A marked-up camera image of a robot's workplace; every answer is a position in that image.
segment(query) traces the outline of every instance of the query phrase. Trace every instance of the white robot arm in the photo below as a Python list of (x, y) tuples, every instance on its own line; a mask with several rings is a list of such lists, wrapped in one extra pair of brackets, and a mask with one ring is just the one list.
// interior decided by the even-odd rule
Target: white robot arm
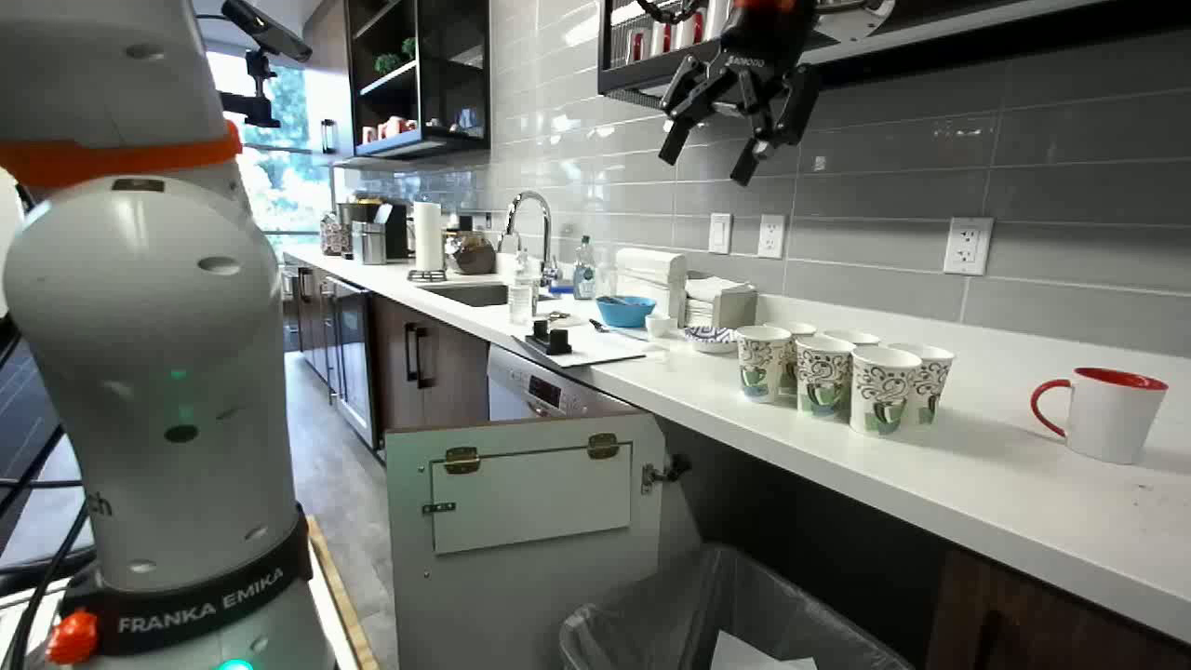
[(80, 670), (334, 665), (305, 587), (279, 263), (185, 0), (5, 0), (7, 304), (82, 465)]

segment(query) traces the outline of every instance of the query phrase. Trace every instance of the white dishwasher door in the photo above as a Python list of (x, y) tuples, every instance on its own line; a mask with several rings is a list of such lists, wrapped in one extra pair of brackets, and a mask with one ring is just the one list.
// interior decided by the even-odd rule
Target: white dishwasher door
[(560, 624), (699, 542), (649, 412), (386, 437), (402, 670), (560, 670)]

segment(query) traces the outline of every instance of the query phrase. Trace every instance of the bottle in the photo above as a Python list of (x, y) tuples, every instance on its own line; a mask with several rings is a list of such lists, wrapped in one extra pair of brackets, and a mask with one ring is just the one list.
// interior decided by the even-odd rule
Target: bottle
[(582, 251), (575, 255), (575, 298), (593, 303), (595, 298), (595, 251), (593, 235), (582, 237)]
[(518, 269), (515, 269), (515, 283), (509, 283), (509, 322), (518, 327), (529, 327), (533, 323), (533, 312), (535, 312), (535, 269), (533, 269), (533, 256), (523, 251), (518, 255)]

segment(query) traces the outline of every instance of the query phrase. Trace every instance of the gray tile backsplash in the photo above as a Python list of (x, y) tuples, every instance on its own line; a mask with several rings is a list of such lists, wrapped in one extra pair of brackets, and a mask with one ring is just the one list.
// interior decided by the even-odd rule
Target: gray tile backsplash
[[(354, 185), (504, 214), (551, 196), (598, 251), (798, 298), (1191, 358), (1191, 30), (825, 90), (799, 150), (747, 191), (743, 122), (657, 161), (664, 114), (595, 97), (595, 0), (490, 0), (490, 153), (395, 163)], [(709, 217), (737, 214), (734, 255)], [(787, 214), (787, 256), (756, 219)], [(941, 274), (948, 217), (994, 217), (990, 274)]]

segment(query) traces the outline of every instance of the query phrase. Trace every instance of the window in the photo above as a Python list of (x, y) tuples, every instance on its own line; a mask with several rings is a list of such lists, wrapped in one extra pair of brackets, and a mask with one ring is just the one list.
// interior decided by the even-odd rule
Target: window
[[(210, 51), (215, 90), (253, 93), (245, 59), (231, 51)], [(256, 226), (266, 235), (312, 235), (333, 214), (327, 161), (319, 157), (319, 119), (312, 101), (334, 101), (334, 78), (319, 72), (271, 65), (268, 81), (271, 114), (279, 126), (240, 122), (245, 153), (240, 157), (241, 181), (253, 202)]]

